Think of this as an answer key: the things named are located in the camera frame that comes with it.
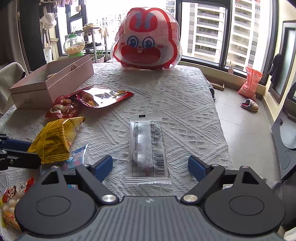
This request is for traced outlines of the blue white candy packet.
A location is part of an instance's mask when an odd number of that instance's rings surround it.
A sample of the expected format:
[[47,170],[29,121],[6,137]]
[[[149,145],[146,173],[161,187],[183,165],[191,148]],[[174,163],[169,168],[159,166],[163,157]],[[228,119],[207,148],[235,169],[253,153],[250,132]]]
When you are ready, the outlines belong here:
[[89,143],[71,152],[70,157],[66,160],[61,169],[63,171],[74,170],[77,166],[87,164],[89,154]]

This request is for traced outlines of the yellow snack packet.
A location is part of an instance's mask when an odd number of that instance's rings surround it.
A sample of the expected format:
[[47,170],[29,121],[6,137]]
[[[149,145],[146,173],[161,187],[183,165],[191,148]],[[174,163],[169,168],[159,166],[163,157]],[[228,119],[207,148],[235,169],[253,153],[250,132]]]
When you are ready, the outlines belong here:
[[28,148],[28,152],[37,154],[42,164],[66,161],[84,121],[85,118],[80,116],[47,123]]

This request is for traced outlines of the clear snack bar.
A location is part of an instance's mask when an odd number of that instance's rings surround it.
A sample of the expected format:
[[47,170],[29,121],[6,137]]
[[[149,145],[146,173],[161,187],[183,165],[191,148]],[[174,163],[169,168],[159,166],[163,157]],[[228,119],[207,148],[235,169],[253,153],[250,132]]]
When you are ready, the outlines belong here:
[[162,118],[139,115],[130,119],[127,185],[171,185]]

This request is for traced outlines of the red pancake snack packet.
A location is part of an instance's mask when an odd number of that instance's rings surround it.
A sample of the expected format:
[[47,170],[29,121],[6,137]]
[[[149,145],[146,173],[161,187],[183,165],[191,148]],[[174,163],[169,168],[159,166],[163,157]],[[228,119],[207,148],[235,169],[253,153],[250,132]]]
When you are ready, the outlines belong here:
[[80,103],[74,95],[58,97],[45,114],[45,118],[75,118],[80,111]]

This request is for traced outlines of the red cartoon snack bag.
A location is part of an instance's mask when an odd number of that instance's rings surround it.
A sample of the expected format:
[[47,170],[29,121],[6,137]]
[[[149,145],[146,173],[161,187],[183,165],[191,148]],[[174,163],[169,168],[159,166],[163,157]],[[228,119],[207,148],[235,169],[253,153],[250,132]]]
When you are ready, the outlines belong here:
[[18,204],[20,199],[28,192],[34,182],[35,178],[32,177],[26,182],[13,185],[5,190],[1,198],[1,212],[4,226],[10,226],[17,230],[20,230],[15,216],[16,205]]

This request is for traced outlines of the beige cloth on chair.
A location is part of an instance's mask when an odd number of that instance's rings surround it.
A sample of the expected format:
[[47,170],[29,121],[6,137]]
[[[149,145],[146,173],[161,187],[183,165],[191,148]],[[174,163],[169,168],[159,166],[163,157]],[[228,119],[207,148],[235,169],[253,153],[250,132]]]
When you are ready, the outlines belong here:
[[17,62],[12,62],[1,67],[1,115],[6,113],[14,104],[11,98],[10,88],[25,76],[25,70]]

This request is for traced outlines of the large red foil snack bag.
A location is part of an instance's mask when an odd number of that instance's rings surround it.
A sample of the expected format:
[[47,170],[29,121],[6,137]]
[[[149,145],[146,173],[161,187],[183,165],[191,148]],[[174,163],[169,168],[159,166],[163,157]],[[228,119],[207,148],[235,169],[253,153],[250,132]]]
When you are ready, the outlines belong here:
[[133,95],[132,92],[126,90],[103,89],[93,86],[75,93],[77,100],[90,108],[105,108]]

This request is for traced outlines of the patterned slipper on floor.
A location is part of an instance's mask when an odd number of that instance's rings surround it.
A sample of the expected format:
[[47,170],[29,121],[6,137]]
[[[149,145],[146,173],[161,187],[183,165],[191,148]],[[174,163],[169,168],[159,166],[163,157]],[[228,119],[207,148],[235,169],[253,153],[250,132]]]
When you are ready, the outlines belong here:
[[245,102],[241,102],[240,107],[251,112],[258,112],[259,109],[257,103],[249,98]]

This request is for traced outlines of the pink cardboard box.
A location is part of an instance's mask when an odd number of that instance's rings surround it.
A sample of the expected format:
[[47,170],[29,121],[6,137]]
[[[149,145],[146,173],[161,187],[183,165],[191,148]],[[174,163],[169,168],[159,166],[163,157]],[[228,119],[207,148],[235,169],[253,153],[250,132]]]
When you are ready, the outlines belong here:
[[54,101],[74,92],[93,75],[90,55],[43,65],[10,88],[16,108],[48,110]]

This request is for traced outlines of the white quilted tablecloth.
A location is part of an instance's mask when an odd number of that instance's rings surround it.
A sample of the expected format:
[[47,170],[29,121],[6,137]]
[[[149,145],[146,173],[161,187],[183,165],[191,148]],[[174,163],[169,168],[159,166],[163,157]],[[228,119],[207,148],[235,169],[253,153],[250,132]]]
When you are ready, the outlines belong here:
[[[121,205],[104,207],[71,240],[222,240],[203,222],[201,212],[177,199],[195,184],[188,158],[232,168],[208,81],[200,69],[178,65],[164,71],[127,69],[116,63],[97,64],[86,85],[125,89],[133,96],[105,109],[87,108],[74,147],[89,143],[88,160],[114,157],[104,185],[123,198]],[[128,185],[131,121],[141,128],[148,120],[163,129],[170,185]]]

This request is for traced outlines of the sneaker beside table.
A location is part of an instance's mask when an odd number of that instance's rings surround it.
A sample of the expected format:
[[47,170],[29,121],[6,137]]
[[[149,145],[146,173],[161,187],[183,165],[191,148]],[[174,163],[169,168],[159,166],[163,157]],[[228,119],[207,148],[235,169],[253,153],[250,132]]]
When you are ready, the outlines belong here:
[[215,90],[214,90],[214,87],[213,87],[213,85],[209,82],[209,90],[210,90],[210,92],[211,92],[211,96],[212,96],[212,98],[213,98],[213,101],[215,101],[216,100],[216,97],[215,97]]

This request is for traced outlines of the black round-window appliance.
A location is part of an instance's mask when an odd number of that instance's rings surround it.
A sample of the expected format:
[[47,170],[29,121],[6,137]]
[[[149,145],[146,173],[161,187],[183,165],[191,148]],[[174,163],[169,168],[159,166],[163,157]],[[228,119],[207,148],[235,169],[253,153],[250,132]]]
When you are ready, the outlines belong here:
[[290,87],[271,130],[280,167],[280,178],[286,181],[295,173],[295,84]]

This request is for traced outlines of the orange chip bag on floor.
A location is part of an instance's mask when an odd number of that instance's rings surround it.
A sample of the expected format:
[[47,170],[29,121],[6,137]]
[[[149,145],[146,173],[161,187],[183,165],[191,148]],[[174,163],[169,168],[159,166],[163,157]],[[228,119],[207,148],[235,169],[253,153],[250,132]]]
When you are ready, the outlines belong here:
[[238,90],[238,94],[246,98],[256,100],[257,86],[262,78],[262,73],[250,67],[246,67],[247,79]]

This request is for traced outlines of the potted plant planter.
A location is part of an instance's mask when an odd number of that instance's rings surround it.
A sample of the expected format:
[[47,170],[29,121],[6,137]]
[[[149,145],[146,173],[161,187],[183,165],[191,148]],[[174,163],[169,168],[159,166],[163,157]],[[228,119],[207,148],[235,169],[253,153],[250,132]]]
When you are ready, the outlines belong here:
[[104,63],[110,60],[108,52],[104,50],[96,50],[96,57],[92,56],[93,63]]

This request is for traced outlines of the green gumball candy dispenser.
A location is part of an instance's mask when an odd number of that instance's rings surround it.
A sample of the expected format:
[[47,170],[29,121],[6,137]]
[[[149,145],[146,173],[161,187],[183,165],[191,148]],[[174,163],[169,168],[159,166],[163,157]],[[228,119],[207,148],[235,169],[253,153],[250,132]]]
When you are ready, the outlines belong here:
[[78,34],[70,34],[66,36],[63,49],[69,57],[81,56],[85,48],[84,37]]

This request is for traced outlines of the metal plant shelf rack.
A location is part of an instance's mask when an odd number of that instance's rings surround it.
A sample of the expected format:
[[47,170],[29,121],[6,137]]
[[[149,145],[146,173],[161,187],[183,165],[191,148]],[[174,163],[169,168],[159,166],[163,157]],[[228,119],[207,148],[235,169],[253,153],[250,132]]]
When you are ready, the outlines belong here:
[[84,52],[96,57],[96,50],[104,50],[108,52],[106,27],[99,27],[95,24],[88,23],[83,26],[82,35],[85,40]]

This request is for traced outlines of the red white bunny snack bag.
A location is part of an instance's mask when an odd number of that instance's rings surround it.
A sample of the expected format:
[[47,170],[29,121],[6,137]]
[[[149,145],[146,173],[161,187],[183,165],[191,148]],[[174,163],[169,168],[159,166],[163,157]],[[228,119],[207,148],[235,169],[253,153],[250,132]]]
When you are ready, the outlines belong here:
[[121,23],[111,57],[122,66],[161,70],[182,57],[180,27],[171,13],[160,8],[131,8]]

